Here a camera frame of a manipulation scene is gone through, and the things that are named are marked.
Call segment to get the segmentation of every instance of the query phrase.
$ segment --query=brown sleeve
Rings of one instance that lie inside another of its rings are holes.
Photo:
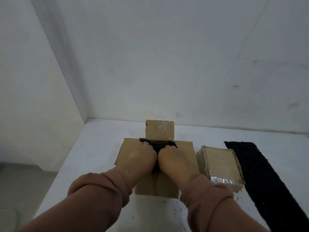
[[[180,200],[188,208],[188,224],[193,232],[267,231],[238,206],[227,187],[212,187],[204,175],[188,183]]]
[[[131,193],[115,169],[82,175],[72,183],[63,201],[17,231],[105,231],[116,222]]]

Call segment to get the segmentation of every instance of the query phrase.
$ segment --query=open cardboard box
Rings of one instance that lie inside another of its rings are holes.
[[[162,120],[146,120],[145,137],[150,141],[173,141],[174,140],[174,122]],[[120,164],[122,161],[129,157],[132,150],[134,150],[139,139],[125,138],[115,165]],[[174,141],[177,148],[182,149],[187,159],[196,166],[197,160],[192,142]],[[176,198],[179,196],[179,189],[177,185],[166,174],[161,171],[152,172],[141,179],[135,187],[136,195],[156,195],[167,198]]]
[[[243,173],[233,150],[202,146],[196,158],[199,172],[205,175],[212,185],[221,183],[233,192],[243,188]]]

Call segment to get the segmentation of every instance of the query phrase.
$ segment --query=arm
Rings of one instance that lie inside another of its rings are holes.
[[[75,180],[68,196],[17,232],[105,231],[129,202],[133,187],[151,172],[157,154],[147,142],[140,143],[128,160],[101,174]]]
[[[161,171],[178,185],[180,200],[188,208],[188,224],[193,232],[267,231],[247,215],[224,185],[211,186],[176,147],[166,146],[158,155]]]

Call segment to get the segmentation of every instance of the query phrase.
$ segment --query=white wall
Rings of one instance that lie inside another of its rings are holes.
[[[309,132],[309,0],[40,1],[89,117]]]
[[[0,14],[0,161],[57,171],[83,120],[30,0]]]

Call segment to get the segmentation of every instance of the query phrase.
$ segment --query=tabletop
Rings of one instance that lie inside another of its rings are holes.
[[[140,137],[145,137],[144,122],[88,119],[35,217],[63,200],[72,181],[80,175],[113,168],[124,138]],[[309,139],[306,136],[175,125],[175,140],[192,141],[195,152],[202,145],[226,148],[224,141],[253,142],[309,215]],[[245,188],[234,193],[234,199],[247,214],[269,229]],[[179,199],[132,193],[130,202],[108,231],[161,230],[190,231],[185,205]]]

